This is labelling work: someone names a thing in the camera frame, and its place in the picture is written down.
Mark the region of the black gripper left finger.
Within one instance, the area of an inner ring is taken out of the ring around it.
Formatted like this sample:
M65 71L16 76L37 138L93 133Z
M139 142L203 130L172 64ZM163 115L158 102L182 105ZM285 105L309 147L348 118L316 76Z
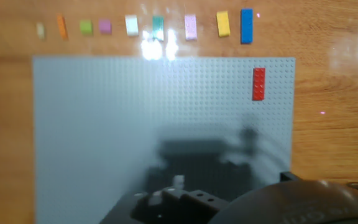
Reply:
M117 202L100 224L207 224L229 202L202 190L184 190L185 177L148 194L130 192Z

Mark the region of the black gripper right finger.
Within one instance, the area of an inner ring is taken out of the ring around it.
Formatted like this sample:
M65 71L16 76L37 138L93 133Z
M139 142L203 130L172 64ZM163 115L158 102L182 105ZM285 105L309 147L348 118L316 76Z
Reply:
M280 173L280 182L295 181L295 180L302 180L302 178L298 177L292 172Z

